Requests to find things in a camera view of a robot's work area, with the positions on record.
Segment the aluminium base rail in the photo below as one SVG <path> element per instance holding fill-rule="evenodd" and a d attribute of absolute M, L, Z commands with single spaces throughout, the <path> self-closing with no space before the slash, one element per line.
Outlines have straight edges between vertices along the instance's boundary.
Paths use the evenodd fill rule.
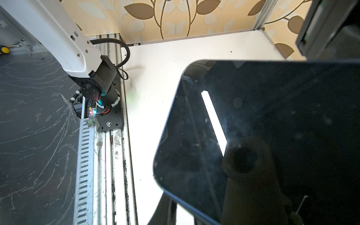
<path fill-rule="evenodd" d="M 130 225 L 132 191 L 129 187 L 128 130 L 122 68 L 112 82 L 118 98 L 105 109 L 78 96 L 73 110 L 80 116 L 77 156 L 75 225 Z"/>

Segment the phone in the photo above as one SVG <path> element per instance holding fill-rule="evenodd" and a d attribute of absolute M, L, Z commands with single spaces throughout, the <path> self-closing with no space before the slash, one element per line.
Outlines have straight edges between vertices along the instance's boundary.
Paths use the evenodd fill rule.
<path fill-rule="evenodd" d="M 205 224 L 359 224 L 359 62 L 190 63 L 153 174 Z"/>

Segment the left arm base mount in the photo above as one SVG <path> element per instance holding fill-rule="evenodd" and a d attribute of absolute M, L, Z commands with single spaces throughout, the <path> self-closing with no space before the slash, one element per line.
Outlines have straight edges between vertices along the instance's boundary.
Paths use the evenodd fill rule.
<path fill-rule="evenodd" d="M 121 97 L 114 82 L 120 73 L 107 56 L 102 55 L 101 60 L 97 71 L 90 72 L 88 78 L 71 76 L 70 79 L 80 86 L 85 98 L 95 101 L 97 111 L 91 111 L 88 117 L 95 117 L 99 130 L 107 132 L 123 127 Z"/>

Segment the aluminium frame post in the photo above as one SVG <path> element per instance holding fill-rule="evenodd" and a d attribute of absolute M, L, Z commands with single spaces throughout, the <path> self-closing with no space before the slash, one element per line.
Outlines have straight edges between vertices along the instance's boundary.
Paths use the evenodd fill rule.
<path fill-rule="evenodd" d="M 278 0 L 266 0 L 265 1 L 265 4 L 264 4 L 262 10 L 260 11 L 260 14 L 259 14 L 258 18 L 256 19 L 256 22 L 252 28 L 253 31 L 260 30 L 263 28 L 263 26 L 267 22 L 268 18 L 272 14 L 277 2 L 278 2 Z"/>

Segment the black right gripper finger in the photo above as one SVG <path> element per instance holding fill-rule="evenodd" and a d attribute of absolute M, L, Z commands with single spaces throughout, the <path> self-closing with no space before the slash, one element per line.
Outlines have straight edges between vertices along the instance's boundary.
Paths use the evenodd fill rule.
<path fill-rule="evenodd" d="M 148 225 L 176 225 L 177 202 L 163 193 Z"/>

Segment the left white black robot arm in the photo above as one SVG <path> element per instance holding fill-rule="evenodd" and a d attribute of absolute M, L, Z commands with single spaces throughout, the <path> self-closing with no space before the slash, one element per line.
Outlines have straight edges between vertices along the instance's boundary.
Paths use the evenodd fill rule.
<path fill-rule="evenodd" d="M 101 107 L 118 105 L 120 96 L 113 85 L 118 69 L 87 39 L 59 1 L 1 1 L 1 7 L 55 57 L 84 97 Z"/>

